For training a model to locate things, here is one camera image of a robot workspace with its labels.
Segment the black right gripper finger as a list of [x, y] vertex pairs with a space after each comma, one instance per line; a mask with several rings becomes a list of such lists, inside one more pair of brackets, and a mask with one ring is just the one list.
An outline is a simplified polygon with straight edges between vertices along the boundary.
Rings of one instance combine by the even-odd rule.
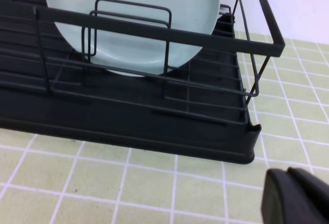
[[301, 168], [269, 169], [263, 223], [328, 223], [328, 184]]

